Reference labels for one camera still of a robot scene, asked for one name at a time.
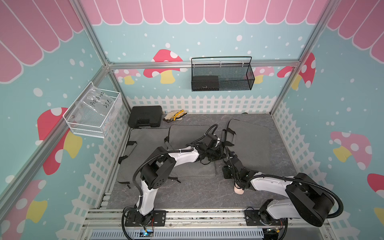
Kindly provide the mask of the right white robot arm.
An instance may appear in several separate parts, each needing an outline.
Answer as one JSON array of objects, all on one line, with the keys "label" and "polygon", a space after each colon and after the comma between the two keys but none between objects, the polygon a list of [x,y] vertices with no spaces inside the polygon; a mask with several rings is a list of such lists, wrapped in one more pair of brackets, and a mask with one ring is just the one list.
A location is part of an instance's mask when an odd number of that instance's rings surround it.
[{"label": "right white robot arm", "polygon": [[226,179],[234,180],[238,194],[255,190],[284,197],[283,200],[268,199],[259,208],[257,215],[265,226],[280,219],[300,218],[312,226],[321,227],[326,219],[336,218],[344,211],[341,198],[307,174],[298,173],[294,177],[264,174],[246,168],[229,149],[226,149],[226,157],[223,173]]}]

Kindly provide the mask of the grey laptop bag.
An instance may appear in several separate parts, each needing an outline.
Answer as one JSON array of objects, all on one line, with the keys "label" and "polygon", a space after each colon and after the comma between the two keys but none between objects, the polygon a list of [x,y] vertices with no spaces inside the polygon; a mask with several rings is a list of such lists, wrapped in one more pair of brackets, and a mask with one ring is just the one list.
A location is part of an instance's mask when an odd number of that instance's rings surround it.
[{"label": "grey laptop bag", "polygon": [[[166,146],[168,149],[185,148],[187,144],[199,139],[206,133],[209,126],[183,126],[172,125],[169,128]],[[169,179],[189,181],[192,179],[212,179],[216,176],[216,167],[213,163],[203,165],[199,161],[186,163],[173,168]]]},{"label": "grey laptop bag", "polygon": [[158,147],[165,147],[168,129],[133,129],[117,175],[117,182],[132,183],[134,172]]},{"label": "grey laptop bag", "polygon": [[231,119],[226,141],[243,166],[249,170],[277,176],[294,176],[297,171],[276,126],[262,126]]}]

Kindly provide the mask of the pink computer mouse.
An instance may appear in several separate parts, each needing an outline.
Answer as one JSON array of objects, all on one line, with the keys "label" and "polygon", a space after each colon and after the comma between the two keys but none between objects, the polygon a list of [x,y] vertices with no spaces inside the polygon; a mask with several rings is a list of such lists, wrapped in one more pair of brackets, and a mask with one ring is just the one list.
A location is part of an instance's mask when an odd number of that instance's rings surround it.
[{"label": "pink computer mouse", "polygon": [[240,188],[238,186],[234,186],[234,192],[238,195],[242,195],[242,194],[244,194],[245,190],[243,190],[242,188]]}]

